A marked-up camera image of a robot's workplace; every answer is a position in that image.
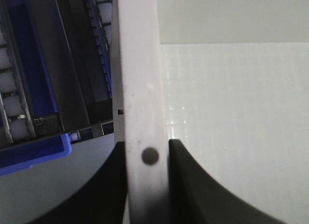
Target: white panel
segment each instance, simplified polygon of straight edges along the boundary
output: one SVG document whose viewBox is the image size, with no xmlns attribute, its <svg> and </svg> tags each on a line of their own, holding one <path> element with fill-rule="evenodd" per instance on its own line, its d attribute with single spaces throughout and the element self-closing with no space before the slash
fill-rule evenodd
<svg viewBox="0 0 309 224">
<path fill-rule="evenodd" d="M 162 45 L 169 138 L 219 183 L 309 223 L 309 43 Z"/>
<path fill-rule="evenodd" d="M 163 124 L 156 0 L 118 0 L 126 165 L 132 223 L 168 223 L 168 141 Z M 159 154 L 143 163 L 148 148 Z"/>
<path fill-rule="evenodd" d="M 110 23 L 112 21 L 112 4 L 111 3 L 101 3 L 98 5 L 100 10 L 100 16 L 102 23 Z"/>
<path fill-rule="evenodd" d="M 160 42 L 308 42 L 309 0 L 158 0 Z"/>
</svg>

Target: black dot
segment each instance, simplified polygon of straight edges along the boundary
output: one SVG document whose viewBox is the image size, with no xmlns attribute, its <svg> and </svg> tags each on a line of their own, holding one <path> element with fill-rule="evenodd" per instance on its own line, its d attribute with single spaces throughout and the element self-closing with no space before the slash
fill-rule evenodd
<svg viewBox="0 0 309 224">
<path fill-rule="evenodd" d="M 159 160 L 159 153 L 155 148 L 149 147 L 142 152 L 141 158 L 145 164 L 154 165 Z"/>
</svg>

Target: black curved bracket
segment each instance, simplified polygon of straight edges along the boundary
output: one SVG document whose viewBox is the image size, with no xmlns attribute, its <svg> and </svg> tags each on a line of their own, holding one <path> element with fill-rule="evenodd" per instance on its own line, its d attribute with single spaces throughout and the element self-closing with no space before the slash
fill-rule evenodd
<svg viewBox="0 0 309 224">
<path fill-rule="evenodd" d="M 215 181 L 180 140 L 169 141 L 171 208 L 177 224 L 283 224 Z"/>
</svg>

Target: gray floor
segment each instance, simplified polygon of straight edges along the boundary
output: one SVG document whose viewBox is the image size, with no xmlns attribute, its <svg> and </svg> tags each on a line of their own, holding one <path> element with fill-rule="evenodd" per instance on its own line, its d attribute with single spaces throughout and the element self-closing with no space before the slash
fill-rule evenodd
<svg viewBox="0 0 309 224">
<path fill-rule="evenodd" d="M 64 158 L 0 177 L 0 223 L 24 224 L 80 189 L 114 148 L 113 134 L 73 145 Z"/>
</svg>

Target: roller conveyor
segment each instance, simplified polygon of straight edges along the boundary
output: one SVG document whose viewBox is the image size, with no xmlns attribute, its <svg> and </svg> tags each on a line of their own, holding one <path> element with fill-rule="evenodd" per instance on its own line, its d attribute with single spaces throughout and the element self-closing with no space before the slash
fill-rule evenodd
<svg viewBox="0 0 309 224">
<path fill-rule="evenodd" d="M 0 15 L 0 175 L 113 132 L 112 0 L 0 0 Z"/>
</svg>

